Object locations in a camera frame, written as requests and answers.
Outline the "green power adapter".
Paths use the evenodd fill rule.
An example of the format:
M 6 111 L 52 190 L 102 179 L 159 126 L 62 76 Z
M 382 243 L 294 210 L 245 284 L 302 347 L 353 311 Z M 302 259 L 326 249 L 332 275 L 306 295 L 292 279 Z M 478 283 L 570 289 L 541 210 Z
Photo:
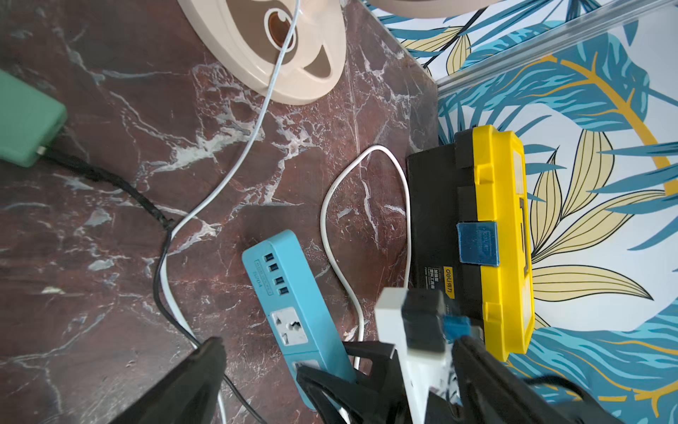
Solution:
M 24 168 L 39 159 L 67 120 L 67 109 L 58 100 L 1 72 L 1 160 Z

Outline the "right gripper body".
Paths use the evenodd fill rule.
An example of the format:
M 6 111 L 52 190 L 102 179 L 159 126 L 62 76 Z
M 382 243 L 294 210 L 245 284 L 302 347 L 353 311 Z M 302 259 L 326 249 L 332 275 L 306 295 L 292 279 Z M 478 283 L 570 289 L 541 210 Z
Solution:
M 300 365 L 297 383 L 325 423 L 459 423 L 452 345 L 442 353 L 406 349 L 383 342 L 345 342 L 349 355 L 370 360 L 369 374 L 353 369 L 349 379 Z

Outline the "beige desk fan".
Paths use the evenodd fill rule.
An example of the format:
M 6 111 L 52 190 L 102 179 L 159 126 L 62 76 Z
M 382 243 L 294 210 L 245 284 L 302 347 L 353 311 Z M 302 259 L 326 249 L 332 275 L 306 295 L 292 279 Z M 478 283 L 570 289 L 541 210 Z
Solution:
M 344 72 L 344 1 L 182 1 L 180 8 L 212 55 L 250 89 L 304 105 L 332 91 Z M 486 1 L 365 1 L 367 16 L 412 55 L 434 56 L 464 37 L 464 26 L 403 28 L 449 18 Z

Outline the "teal power strip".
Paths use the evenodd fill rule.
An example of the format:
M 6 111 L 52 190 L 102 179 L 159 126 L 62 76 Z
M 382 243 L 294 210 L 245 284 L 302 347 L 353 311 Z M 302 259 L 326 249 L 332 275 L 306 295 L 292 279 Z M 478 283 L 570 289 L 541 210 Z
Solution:
M 295 233 L 263 240 L 242 261 L 291 376 L 304 365 L 353 382 L 355 369 Z

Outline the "yellow black toolbox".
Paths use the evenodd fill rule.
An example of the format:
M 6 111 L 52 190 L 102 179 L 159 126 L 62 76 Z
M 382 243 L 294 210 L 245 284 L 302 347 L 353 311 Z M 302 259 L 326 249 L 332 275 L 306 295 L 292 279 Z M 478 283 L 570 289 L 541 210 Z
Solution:
M 406 159 L 412 283 L 482 329 L 499 361 L 535 330 L 524 145 L 492 125 Z

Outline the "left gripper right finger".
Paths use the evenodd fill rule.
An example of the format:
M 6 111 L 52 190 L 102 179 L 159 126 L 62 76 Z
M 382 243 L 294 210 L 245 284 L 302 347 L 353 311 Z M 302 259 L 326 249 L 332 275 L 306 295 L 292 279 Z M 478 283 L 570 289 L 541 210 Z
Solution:
M 519 378 L 476 339 L 464 336 L 452 346 L 461 399 L 461 423 L 619 423 L 592 395 L 558 375 Z M 550 404 L 533 388 L 555 386 L 573 392 L 574 401 Z

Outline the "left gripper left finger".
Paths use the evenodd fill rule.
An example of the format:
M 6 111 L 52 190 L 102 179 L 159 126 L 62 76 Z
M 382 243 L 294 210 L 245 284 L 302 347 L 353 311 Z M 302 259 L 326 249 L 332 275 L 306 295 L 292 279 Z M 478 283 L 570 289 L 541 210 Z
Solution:
M 222 339 L 210 337 L 113 422 L 212 422 L 226 361 Z

